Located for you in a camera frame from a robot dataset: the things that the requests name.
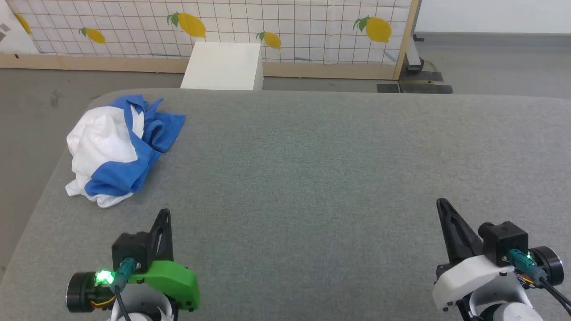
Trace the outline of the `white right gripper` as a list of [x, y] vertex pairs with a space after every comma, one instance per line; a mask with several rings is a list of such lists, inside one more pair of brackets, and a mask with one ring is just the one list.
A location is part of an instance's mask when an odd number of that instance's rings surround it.
[[534, 311], [529, 288], [546, 290], [561, 305], [556, 286], [564, 280], [563, 264], [550, 248], [524, 253], [511, 250], [498, 266], [482, 255], [483, 241], [445, 198], [436, 201], [449, 265], [438, 268], [432, 297], [442, 311]]

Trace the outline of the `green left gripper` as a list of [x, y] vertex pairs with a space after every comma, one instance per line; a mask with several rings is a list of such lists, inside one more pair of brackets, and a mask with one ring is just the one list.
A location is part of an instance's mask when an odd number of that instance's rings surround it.
[[75, 273], [66, 288], [66, 307], [70, 312], [108, 310], [120, 294], [127, 305], [127, 291], [149, 286], [165, 295], [173, 309], [195, 311], [200, 307], [200, 290], [196, 274], [174, 262], [173, 230], [169, 209], [161, 209], [149, 232], [151, 264], [147, 272], [139, 263], [124, 261], [116, 270]]

